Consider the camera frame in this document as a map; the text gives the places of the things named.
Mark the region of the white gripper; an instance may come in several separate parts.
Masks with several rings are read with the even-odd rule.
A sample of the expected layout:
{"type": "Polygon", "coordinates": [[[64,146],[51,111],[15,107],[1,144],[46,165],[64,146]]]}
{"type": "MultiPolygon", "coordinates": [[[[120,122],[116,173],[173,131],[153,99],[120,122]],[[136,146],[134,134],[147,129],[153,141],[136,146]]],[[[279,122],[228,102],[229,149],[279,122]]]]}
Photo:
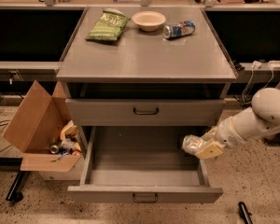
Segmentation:
{"type": "Polygon", "coordinates": [[[195,154],[197,158],[202,160],[222,155],[225,146],[234,148],[246,143],[246,140],[238,134],[233,122],[233,117],[229,117],[221,121],[218,126],[212,127],[202,136],[202,139],[210,141],[195,154]]]}

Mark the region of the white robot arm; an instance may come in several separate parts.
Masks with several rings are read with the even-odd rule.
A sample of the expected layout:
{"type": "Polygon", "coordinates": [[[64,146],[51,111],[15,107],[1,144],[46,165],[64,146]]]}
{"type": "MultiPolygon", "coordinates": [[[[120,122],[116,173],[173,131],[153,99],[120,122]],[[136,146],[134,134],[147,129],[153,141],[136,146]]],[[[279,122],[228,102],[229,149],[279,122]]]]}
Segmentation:
{"type": "Polygon", "coordinates": [[[221,155],[225,147],[239,147],[256,135],[277,133],[280,133],[280,90],[261,89],[252,97],[249,108],[224,119],[203,136],[206,144],[195,156],[203,160],[214,158],[221,155]]]}

